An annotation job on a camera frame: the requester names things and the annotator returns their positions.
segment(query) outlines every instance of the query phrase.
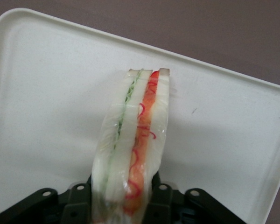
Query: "tray rim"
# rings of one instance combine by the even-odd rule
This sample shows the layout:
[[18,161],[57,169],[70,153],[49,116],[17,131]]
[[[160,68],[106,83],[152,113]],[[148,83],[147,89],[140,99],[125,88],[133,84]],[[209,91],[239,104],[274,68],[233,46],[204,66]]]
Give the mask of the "tray rim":
[[[160,53],[160,54],[164,54],[166,56],[174,57],[174,58],[184,60],[184,61],[187,61],[187,62],[190,62],[190,63],[196,63],[196,64],[199,64],[201,66],[209,67],[210,69],[214,69],[214,70],[217,70],[217,71],[220,71],[220,72],[223,72],[223,73],[228,73],[230,76],[234,76],[234,77],[237,77],[237,78],[240,78],[240,79],[243,79],[243,80],[247,80],[247,81],[250,81],[250,82],[253,82],[253,83],[257,83],[258,85],[263,85],[266,88],[273,88],[273,89],[276,89],[277,91],[280,91],[280,85],[279,84],[274,84],[274,83],[271,83],[271,82],[268,82],[268,81],[265,81],[265,80],[262,80],[262,79],[259,79],[259,78],[251,77],[249,75],[245,75],[245,74],[242,74],[242,73],[230,70],[230,69],[226,69],[226,68],[223,68],[223,67],[220,67],[220,66],[217,66],[217,65],[213,65],[211,63],[203,62],[203,61],[200,61],[200,60],[188,57],[188,56],[184,56],[184,55],[181,55],[181,54],[178,54],[178,53],[174,53],[174,52],[171,52],[169,50],[154,47],[154,46],[149,45],[149,44],[145,44],[145,43],[142,43],[142,42],[139,42],[139,41],[131,40],[131,39],[128,39],[128,38],[125,38],[125,37],[122,37],[122,36],[119,36],[119,35],[111,34],[111,33],[105,32],[105,31],[101,31],[101,30],[98,30],[98,29],[95,29],[95,28],[87,27],[87,26],[84,26],[84,25],[81,25],[81,24],[78,24],[78,23],[74,23],[74,22],[71,22],[71,21],[68,21],[68,20],[65,20],[65,19],[61,19],[61,18],[51,16],[51,15],[48,15],[48,14],[45,14],[45,13],[41,13],[41,12],[38,12],[38,11],[35,11],[35,10],[32,10],[32,9],[28,9],[28,8],[20,7],[20,8],[14,8],[14,9],[10,9],[10,10],[6,11],[5,13],[3,13],[0,16],[0,24],[2,22],[4,22],[4,20],[7,19],[7,17],[9,17],[13,14],[18,14],[18,13],[26,13],[27,15],[30,14],[30,15],[33,15],[33,16],[38,16],[40,18],[45,18],[45,19],[50,20],[50,21],[58,22],[59,24],[64,24],[64,25],[67,25],[67,26],[76,27],[76,28],[78,28],[82,31],[88,31],[88,32],[95,33],[97,35],[102,35],[104,37],[108,37],[113,41],[120,41],[120,42],[128,43],[128,44],[131,44],[131,45],[136,46],[136,47],[141,47],[141,48],[144,48],[146,50],[150,50],[150,51],[154,51],[154,52],[157,52],[157,53]],[[272,205],[274,203],[276,195],[279,191],[279,188],[280,188],[280,177],[279,177],[279,181],[278,181],[278,184],[277,184],[277,188],[276,188],[275,192],[273,193],[273,200],[271,200],[270,206],[268,207],[268,211],[266,213],[266,216],[264,217],[264,223],[267,220],[267,217],[270,213],[270,210],[272,208]]]

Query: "white plastic plate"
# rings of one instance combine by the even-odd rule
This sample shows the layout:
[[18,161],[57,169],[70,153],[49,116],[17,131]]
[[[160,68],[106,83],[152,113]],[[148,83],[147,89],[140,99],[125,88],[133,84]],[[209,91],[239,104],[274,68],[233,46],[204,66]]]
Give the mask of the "white plastic plate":
[[162,67],[162,180],[265,223],[280,186],[280,86],[28,9],[0,17],[0,211],[86,180],[118,81]]

